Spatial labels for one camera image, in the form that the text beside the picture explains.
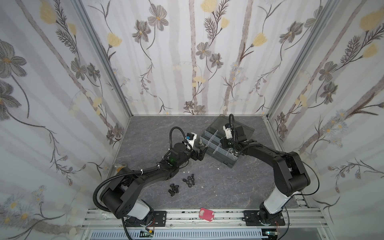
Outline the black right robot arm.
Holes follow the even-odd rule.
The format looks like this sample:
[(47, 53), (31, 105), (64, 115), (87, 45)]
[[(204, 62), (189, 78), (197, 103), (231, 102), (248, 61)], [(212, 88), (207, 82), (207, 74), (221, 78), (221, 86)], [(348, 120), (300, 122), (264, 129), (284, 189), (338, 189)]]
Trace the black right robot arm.
[(233, 149), (235, 155), (254, 157), (273, 168), (275, 189), (261, 204), (259, 216), (268, 218), (280, 214), (286, 203), (311, 184), (304, 163), (296, 152), (281, 152), (255, 140), (248, 140), (243, 126), (237, 126), (235, 116), (223, 126), (225, 137), (221, 139), (224, 149)]

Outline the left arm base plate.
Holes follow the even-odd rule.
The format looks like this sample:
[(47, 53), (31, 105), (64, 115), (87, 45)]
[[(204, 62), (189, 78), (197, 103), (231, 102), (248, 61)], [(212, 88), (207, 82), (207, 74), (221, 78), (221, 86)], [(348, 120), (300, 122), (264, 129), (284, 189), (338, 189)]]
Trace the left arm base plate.
[(154, 211), (148, 218), (138, 220), (137, 218), (125, 218), (126, 227), (165, 227), (167, 221), (166, 211)]

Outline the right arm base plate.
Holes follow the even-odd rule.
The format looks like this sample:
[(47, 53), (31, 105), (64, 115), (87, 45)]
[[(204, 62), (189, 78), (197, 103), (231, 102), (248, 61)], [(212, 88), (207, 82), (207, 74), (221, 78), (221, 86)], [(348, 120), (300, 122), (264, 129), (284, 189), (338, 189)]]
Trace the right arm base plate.
[(285, 226), (286, 222), (282, 215), (282, 211), (276, 214), (270, 214), (266, 210), (261, 211), (244, 211), (243, 221), (248, 227), (265, 226), (277, 227)]

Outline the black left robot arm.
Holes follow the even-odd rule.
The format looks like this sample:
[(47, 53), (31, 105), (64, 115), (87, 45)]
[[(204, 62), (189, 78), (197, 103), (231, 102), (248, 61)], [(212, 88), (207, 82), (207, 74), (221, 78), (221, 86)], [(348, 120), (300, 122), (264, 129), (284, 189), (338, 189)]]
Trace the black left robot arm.
[(93, 193), (95, 206), (114, 214), (117, 219), (146, 219), (150, 215), (151, 207), (138, 200), (143, 188), (173, 178), (189, 160), (202, 161), (208, 149), (199, 135), (186, 134), (180, 127), (170, 130), (169, 140), (168, 151), (155, 167), (136, 171), (126, 167), (101, 182)]

